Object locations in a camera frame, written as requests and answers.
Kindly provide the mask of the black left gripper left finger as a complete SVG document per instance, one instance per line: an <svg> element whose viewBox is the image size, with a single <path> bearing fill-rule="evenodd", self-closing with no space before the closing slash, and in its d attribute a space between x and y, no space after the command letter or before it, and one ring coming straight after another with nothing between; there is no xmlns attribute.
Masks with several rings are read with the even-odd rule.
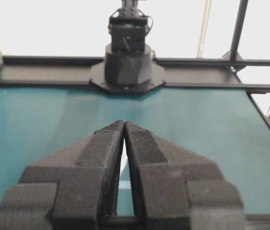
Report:
<svg viewBox="0 0 270 230"><path fill-rule="evenodd" d="M96 230L116 212L122 120L28 165L0 203L0 230Z"/></svg>

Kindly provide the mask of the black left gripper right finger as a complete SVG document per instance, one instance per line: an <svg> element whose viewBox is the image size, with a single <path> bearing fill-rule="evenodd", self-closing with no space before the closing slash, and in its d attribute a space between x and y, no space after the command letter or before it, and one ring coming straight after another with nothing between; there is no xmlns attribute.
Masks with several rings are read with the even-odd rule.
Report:
<svg viewBox="0 0 270 230"><path fill-rule="evenodd" d="M130 121L124 137L135 214L149 230L243 230L241 195L212 160Z"/></svg>

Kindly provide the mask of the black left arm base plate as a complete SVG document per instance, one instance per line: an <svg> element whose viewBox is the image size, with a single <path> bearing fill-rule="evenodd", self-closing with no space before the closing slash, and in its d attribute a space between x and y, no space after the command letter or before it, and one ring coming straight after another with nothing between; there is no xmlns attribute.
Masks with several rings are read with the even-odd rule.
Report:
<svg viewBox="0 0 270 230"><path fill-rule="evenodd" d="M165 70L152 63L138 70L109 67L104 62L90 69L90 83L112 94L144 94L165 84Z"/></svg>

